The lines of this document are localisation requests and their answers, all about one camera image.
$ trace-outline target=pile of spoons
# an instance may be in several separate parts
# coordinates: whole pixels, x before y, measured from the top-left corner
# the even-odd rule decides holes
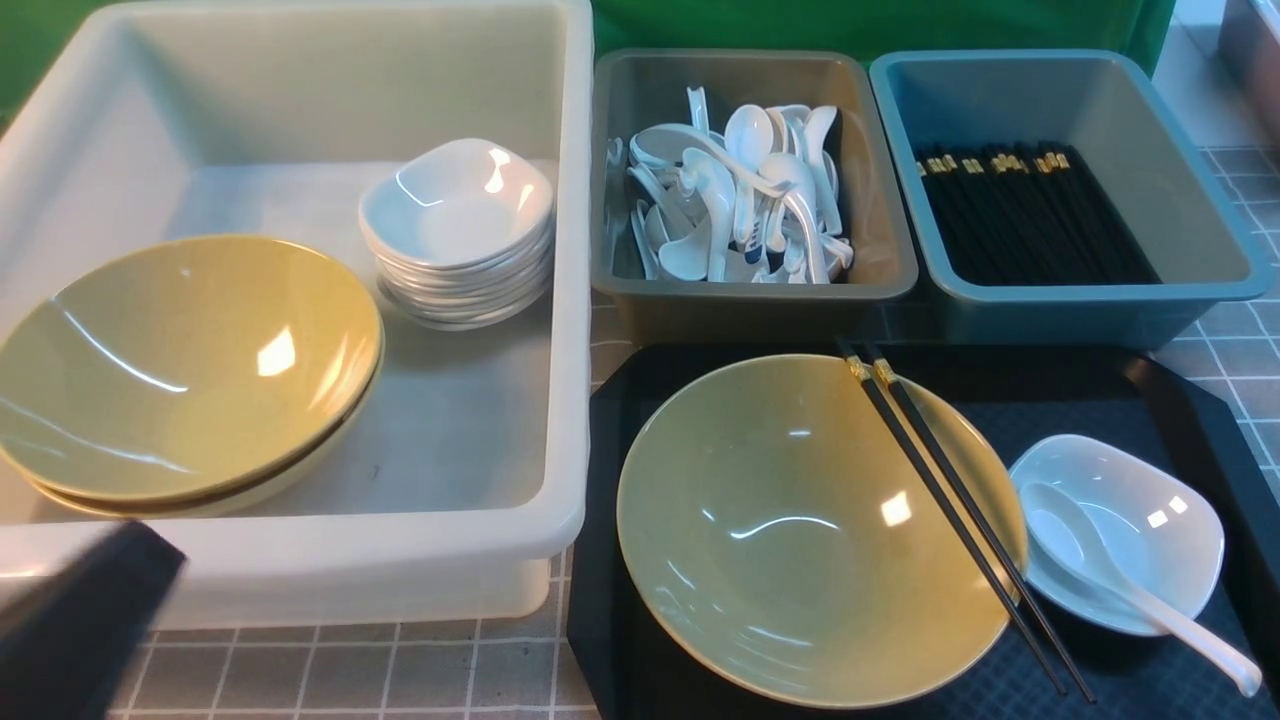
[[[608,152],[609,172],[639,188],[630,220],[645,278],[826,284],[851,268],[823,150],[838,110],[742,105],[719,133],[703,88],[689,100],[690,124],[613,138]]]

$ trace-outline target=gray bin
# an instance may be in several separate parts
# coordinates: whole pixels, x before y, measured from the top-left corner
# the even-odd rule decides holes
[[[687,123],[686,87],[707,90],[712,127],[744,102],[835,105],[827,138],[840,165],[840,210],[856,261],[849,283],[777,286],[645,281],[626,213],[635,197],[607,188],[609,138],[657,123]],[[829,341],[855,329],[876,302],[899,297],[919,273],[870,82],[831,53],[621,50],[595,73],[591,283],[614,299],[628,338],[658,342]],[[860,192],[852,187],[863,178]],[[858,208],[861,196],[867,205]]]
[[[895,53],[872,65],[890,149],[950,342],[1155,348],[1272,269],[1196,146],[1133,61],[1105,51]],[[956,275],[913,149],[1074,145],[1164,284],[984,287]]]

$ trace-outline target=green fabric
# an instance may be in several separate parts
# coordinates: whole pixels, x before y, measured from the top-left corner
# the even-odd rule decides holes
[[[1098,47],[1147,73],[1175,0],[594,0],[599,54],[621,47],[895,50]],[[0,127],[109,0],[0,1]]]

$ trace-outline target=blue plastic bin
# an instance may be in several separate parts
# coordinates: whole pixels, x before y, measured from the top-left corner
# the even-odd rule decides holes
[[[895,53],[872,65],[890,151],[948,342],[1156,348],[1274,270],[1196,146],[1126,58],[1092,50]],[[983,287],[947,259],[915,167],[929,143],[1074,145],[1164,284]]]

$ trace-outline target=black chopsticks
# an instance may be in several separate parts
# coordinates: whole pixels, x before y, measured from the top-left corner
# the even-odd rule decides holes
[[[1069,145],[916,150],[956,273],[980,286],[1156,284],[1102,184]]]
[[[897,441],[899,446],[902,448],[902,452],[906,454],[906,457],[908,460],[910,460],[911,466],[915,468],[916,474],[919,474],[920,479],[924,480],[925,487],[929,489],[929,495],[933,496],[934,502],[938,503],[938,507],[942,510],[942,514],[947,518],[947,521],[951,524],[951,528],[955,529],[956,536],[959,536],[960,538],[960,542],[964,543],[965,550],[969,551],[969,555],[973,557],[974,562],[978,564],[978,569],[982,570],[983,577],[987,578],[987,583],[991,584],[991,588],[996,592],[996,596],[1000,597],[1000,602],[1005,606],[1005,610],[1009,612],[1010,620],[1012,620],[1014,625],[1018,626],[1019,633],[1021,633],[1023,639],[1027,641],[1027,644],[1028,647],[1030,647],[1030,651],[1036,656],[1036,660],[1041,664],[1041,667],[1044,669],[1044,674],[1048,675],[1050,680],[1053,683],[1053,688],[1059,692],[1059,694],[1066,694],[1066,688],[1059,679],[1057,673],[1055,673],[1053,667],[1050,665],[1048,657],[1044,656],[1044,651],[1041,648],[1039,643],[1036,641],[1036,637],[1032,634],[1032,629],[1027,625],[1027,621],[1023,619],[1021,614],[1018,612],[1018,606],[1014,603],[1014,600],[1009,594],[1009,591],[1006,591],[1005,585],[1000,582],[1000,577],[996,574],[995,568],[991,566],[991,562],[987,560],[986,555],[983,555],[982,548],[978,547],[978,543],[974,541],[973,536],[969,534],[969,530],[965,528],[964,520],[960,518],[960,514],[956,512],[956,509],[951,505],[951,501],[947,498],[946,491],[942,489],[941,483],[938,483],[938,479],[933,475],[933,471],[929,469],[924,457],[920,455],[920,451],[915,447],[915,443],[911,442],[911,437],[906,432],[906,428],[902,425],[901,421],[899,421],[897,415],[893,414],[893,409],[890,406],[888,400],[884,397],[883,391],[881,391],[879,386],[876,383],[876,377],[872,374],[873,369],[876,374],[881,377],[881,380],[884,383],[884,386],[888,388],[890,395],[893,396],[893,400],[896,401],[899,409],[906,416],[908,423],[910,423],[911,428],[915,430],[915,434],[920,438],[920,442],[924,445],[925,450],[928,450],[929,455],[933,457],[933,461],[942,470],[943,477],[947,479],[947,484],[951,486],[951,491],[960,500],[960,503],[964,506],[965,511],[968,511],[969,518],[973,520],[974,525],[978,527],[978,532],[982,534],[983,539],[987,541],[987,544],[989,544],[991,548],[995,551],[996,557],[1004,566],[1005,573],[1009,575],[1009,579],[1014,584],[1014,588],[1027,602],[1028,607],[1032,609],[1032,614],[1034,615],[1037,623],[1039,623],[1041,629],[1044,632],[1046,637],[1048,637],[1050,643],[1053,646],[1053,650],[1057,651],[1057,655],[1062,660],[1062,664],[1066,665],[1066,670],[1071,675],[1071,679],[1075,680],[1076,687],[1080,688],[1080,693],[1088,702],[1091,703],[1097,702],[1097,698],[1093,696],[1093,693],[1085,684],[1084,676],[1080,675],[1080,670],[1075,666],[1075,662],[1071,660],[1070,653],[1062,644],[1062,641],[1057,637],[1057,633],[1053,630],[1052,625],[1050,625],[1050,621],[1044,616],[1044,612],[1041,610],[1039,603],[1037,603],[1036,598],[1032,597],[1030,591],[1027,587],[1027,583],[1023,580],[1021,571],[1018,569],[1018,565],[1009,556],[1009,552],[1005,551],[1005,547],[1004,544],[1001,544],[1000,538],[996,537],[996,533],[991,528],[991,524],[982,514],[982,510],[978,507],[977,502],[974,502],[974,498],[969,493],[969,489],[965,487],[964,480],[960,479],[960,475],[956,473],[955,466],[951,464],[950,459],[947,459],[946,452],[942,450],[942,446],[933,436],[933,432],[929,429],[928,424],[925,424],[923,415],[920,415],[919,409],[916,409],[915,404],[911,401],[910,396],[906,392],[906,388],[902,386],[901,382],[899,382],[897,375],[893,373],[893,369],[890,368],[888,361],[884,360],[883,355],[881,355],[879,350],[876,346],[865,345],[864,350],[867,352],[867,357],[872,361],[872,368],[868,368],[868,365],[863,364],[863,360],[854,352],[854,348],[847,340],[837,337],[836,343],[840,347],[840,352],[845,356],[845,361],[849,364],[849,369],[852,372],[854,377],[858,378],[859,383],[863,386],[863,389],[867,392],[867,397],[872,401],[872,405],[876,407],[876,411],[884,421],[884,425],[888,427],[890,432],[893,434],[893,439]]]

